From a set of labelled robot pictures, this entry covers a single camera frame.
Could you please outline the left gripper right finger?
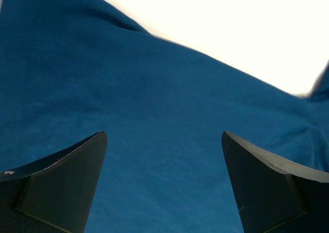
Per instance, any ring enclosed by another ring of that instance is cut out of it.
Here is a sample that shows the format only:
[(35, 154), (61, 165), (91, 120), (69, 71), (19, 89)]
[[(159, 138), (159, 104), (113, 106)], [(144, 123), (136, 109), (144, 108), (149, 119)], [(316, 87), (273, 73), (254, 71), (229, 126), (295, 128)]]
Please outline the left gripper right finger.
[(224, 132), (222, 148), (244, 232), (328, 232), (328, 173)]

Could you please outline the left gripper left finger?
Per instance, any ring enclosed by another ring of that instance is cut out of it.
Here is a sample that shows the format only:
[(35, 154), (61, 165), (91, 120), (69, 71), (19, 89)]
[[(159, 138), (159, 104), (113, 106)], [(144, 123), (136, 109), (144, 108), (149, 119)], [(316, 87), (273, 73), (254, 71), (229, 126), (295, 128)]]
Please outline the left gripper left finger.
[(84, 232), (106, 148), (97, 132), (1, 172), (1, 232)]

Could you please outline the navy blue t-shirt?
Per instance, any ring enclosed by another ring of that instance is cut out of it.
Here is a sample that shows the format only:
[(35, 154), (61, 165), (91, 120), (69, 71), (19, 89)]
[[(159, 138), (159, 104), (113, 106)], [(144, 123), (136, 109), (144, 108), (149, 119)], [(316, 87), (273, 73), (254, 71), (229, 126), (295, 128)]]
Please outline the navy blue t-shirt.
[(240, 232), (221, 136), (328, 170), (328, 78), (289, 95), (103, 0), (3, 0), (1, 170), (98, 132), (87, 232)]

